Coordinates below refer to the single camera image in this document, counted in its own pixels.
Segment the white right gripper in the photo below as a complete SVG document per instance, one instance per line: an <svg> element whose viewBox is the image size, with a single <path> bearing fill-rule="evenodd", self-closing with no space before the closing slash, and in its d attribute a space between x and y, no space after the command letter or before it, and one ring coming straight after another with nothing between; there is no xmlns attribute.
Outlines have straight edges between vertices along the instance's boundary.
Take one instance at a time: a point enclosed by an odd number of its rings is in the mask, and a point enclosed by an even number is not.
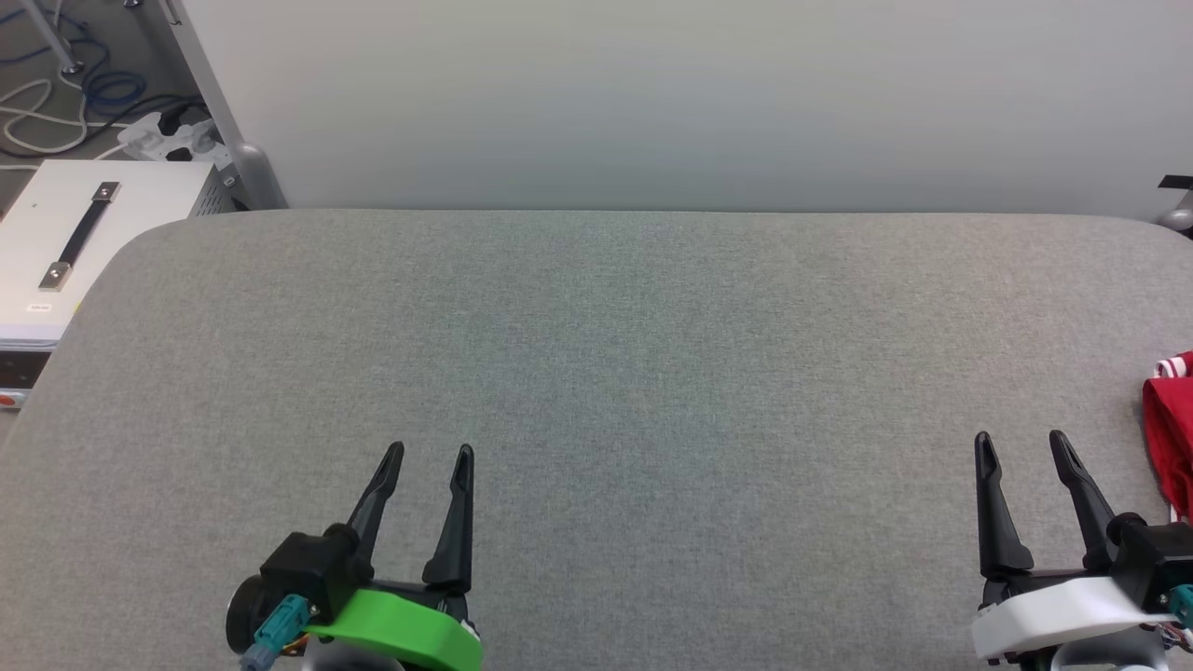
<svg viewBox="0 0 1193 671"><path fill-rule="evenodd" d="M993 437L975 436L979 575L985 580L970 628L976 657L993 665L1167 665L1179 647L1179 612L1169 607L1176 583L1154 570L1109 570L1117 547L1107 528L1115 511L1067 433L1049 431L1049 450L1073 501L1084 570L1031 572L1036 561L1010 518Z"/></svg>

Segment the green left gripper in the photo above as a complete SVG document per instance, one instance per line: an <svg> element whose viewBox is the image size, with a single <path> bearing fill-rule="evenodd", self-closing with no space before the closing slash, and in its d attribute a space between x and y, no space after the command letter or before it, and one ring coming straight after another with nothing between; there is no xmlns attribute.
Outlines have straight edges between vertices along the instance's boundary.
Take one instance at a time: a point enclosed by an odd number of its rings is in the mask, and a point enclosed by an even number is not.
<svg viewBox="0 0 1193 671"><path fill-rule="evenodd" d="M358 543L352 565L358 581L336 579L321 614L307 627L305 670L478 670L480 634L470 618L472 590L474 451L462 445L450 479L447 515L425 583L371 581L372 556L387 501L404 462L404 443L392 442L363 490L350 527Z"/></svg>

